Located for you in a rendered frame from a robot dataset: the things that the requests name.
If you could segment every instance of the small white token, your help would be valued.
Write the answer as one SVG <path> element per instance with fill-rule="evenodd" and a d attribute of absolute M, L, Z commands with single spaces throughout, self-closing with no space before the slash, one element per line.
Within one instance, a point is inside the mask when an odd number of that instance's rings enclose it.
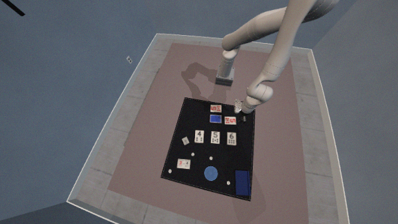
<path fill-rule="evenodd" d="M 183 139 L 182 139 L 182 142 L 184 143 L 184 145 L 189 144 L 188 137 L 183 138 Z"/>
<path fill-rule="evenodd" d="M 210 142 L 212 144 L 220 143 L 220 132 L 219 131 L 212 131 L 212 140 Z"/>
<path fill-rule="evenodd" d="M 227 145 L 236 145 L 236 133 L 227 133 Z"/>
<path fill-rule="evenodd" d="M 190 160 L 185 160 L 185 159 L 179 158 L 178 162 L 177 162 L 177 168 L 178 169 L 187 169 L 187 170 L 189 170 L 189 168 L 190 168 Z"/>
<path fill-rule="evenodd" d="M 195 130 L 195 143 L 203 143 L 204 131 Z"/>
<path fill-rule="evenodd" d="M 236 117 L 224 117 L 224 123 L 226 125 L 236 125 Z"/>
<path fill-rule="evenodd" d="M 221 105 L 211 105 L 210 112 L 221 113 Z"/>

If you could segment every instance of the blue disc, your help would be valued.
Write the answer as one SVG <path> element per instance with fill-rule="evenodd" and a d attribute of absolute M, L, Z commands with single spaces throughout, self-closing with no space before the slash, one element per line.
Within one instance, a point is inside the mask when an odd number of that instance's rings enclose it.
<path fill-rule="evenodd" d="M 217 176 L 218 176 L 218 172 L 214 166 L 208 166 L 204 170 L 204 177 L 209 181 L 215 180 L 217 178 Z"/>

